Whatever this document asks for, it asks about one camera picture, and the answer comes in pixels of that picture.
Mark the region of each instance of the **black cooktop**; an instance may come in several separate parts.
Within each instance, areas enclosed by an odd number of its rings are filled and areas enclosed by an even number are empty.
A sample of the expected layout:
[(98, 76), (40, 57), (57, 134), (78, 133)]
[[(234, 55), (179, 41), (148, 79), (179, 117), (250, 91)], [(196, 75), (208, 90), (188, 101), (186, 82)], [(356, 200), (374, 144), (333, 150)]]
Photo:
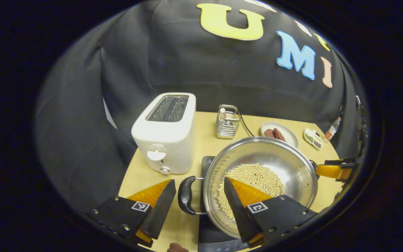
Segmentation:
[[(209, 166), (214, 160), (214, 156), (205, 156), (201, 161), (201, 177), (206, 177)], [(203, 185), (201, 181), (201, 197), (200, 197), (200, 212), (206, 212), (205, 203), (203, 201)], [(200, 215), (200, 224), (198, 228), (198, 252), (224, 252), (238, 251), (248, 248), (248, 244), (240, 239), (229, 236), (220, 231), (211, 222), (207, 214)]]

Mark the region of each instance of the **utensil holder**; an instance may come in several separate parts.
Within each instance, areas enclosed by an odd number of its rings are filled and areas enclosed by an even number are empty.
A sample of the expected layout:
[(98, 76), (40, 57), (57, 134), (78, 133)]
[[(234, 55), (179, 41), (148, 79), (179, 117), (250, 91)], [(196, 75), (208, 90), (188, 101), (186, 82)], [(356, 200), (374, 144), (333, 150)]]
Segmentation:
[[(220, 109), (224, 108), (226, 117), (220, 114)], [(217, 129), (217, 137), (221, 139), (233, 139), (239, 127), (242, 116), (239, 109), (232, 105), (220, 105), (217, 111), (217, 121), (215, 123)]]

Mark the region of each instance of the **black cloth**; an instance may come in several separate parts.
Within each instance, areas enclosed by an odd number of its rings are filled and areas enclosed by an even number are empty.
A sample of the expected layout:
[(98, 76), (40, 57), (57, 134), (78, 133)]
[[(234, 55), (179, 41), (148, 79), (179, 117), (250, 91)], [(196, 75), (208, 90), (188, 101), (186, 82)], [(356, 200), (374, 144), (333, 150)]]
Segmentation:
[[(264, 35), (243, 41), (207, 32), (196, 5), (209, 2), (232, 7), (227, 21), (237, 28), (248, 26), (240, 9), (261, 14)], [(277, 65), (277, 30), (300, 49), (315, 51), (314, 80)], [(333, 45), (326, 50), (313, 35), (320, 33), (309, 30), (312, 37), (281, 11), (230, 0), (147, 1), (103, 22), (58, 60), (38, 99), (36, 143), (51, 182), (78, 212), (117, 195), (136, 150), (134, 121), (158, 94), (170, 91), (195, 94), (197, 111), (230, 104), (242, 114), (315, 123), (323, 132), (344, 104), (333, 144), (341, 158), (355, 156), (352, 70), (342, 66)], [(320, 56), (332, 64), (332, 88), (323, 84)], [(106, 119), (103, 99), (117, 129)]]

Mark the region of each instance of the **wooden table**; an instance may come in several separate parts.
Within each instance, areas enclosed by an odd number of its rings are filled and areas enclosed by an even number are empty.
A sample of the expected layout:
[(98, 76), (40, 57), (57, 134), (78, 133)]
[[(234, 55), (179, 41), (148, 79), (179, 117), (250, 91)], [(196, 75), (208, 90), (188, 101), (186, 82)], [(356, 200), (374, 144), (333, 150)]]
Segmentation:
[[(178, 190), (179, 184), (186, 177), (201, 176), (201, 163), (204, 156), (217, 156), (217, 154), (231, 142), (249, 136), (241, 124), (233, 139), (217, 138), (215, 136), (216, 117), (216, 113), (195, 113), (197, 135), (192, 168), (189, 172), (179, 175), (164, 175), (160, 172), (154, 171), (150, 166), (148, 166), (144, 156), (142, 156), (142, 153), (137, 149), (130, 165), (128, 166), (127, 172), (125, 173), (125, 177), (119, 190), (119, 196), (127, 198), (140, 190), (167, 179), (174, 179), (176, 189)], [(336, 151), (329, 142), (323, 143), (322, 150), (316, 150), (303, 139), (302, 134), (305, 128), (316, 130), (319, 134), (322, 134), (317, 125), (313, 123), (247, 115), (243, 115), (243, 119), (254, 135), (260, 135), (261, 125), (266, 121), (276, 121), (285, 125), (298, 138), (298, 150), (300, 150), (308, 159), (315, 161), (317, 164), (323, 164), (325, 160), (339, 159)], [(192, 184), (192, 207), (197, 212), (200, 209), (200, 186), (200, 180), (196, 180)], [(335, 179), (321, 176), (318, 180), (318, 193), (311, 209), (315, 212), (320, 212), (325, 207), (329, 206), (333, 202), (334, 196), (341, 190), (341, 186), (342, 183), (336, 182)], [(191, 252), (196, 252), (198, 246), (198, 220), (198, 216), (186, 214), (179, 208), (176, 195), (163, 225), (163, 229), (161, 230), (160, 237), (158, 240), (154, 240), (151, 249), (157, 252), (166, 251), (167, 248), (169, 248), (169, 244), (174, 242), (180, 244)]]

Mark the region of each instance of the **sausage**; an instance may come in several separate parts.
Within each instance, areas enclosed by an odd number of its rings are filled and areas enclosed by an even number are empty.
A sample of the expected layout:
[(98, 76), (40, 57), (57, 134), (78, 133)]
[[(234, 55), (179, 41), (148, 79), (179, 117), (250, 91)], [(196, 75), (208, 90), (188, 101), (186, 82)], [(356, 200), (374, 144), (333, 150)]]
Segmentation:
[(264, 132), (264, 136), (276, 138), (275, 134), (273, 133), (273, 131), (272, 131), (271, 129), (267, 129), (267, 130)]
[(286, 141), (285, 138), (283, 137), (283, 134), (281, 134), (281, 132), (278, 131), (277, 128), (273, 129), (273, 133), (275, 134), (277, 139), (283, 140), (284, 142)]

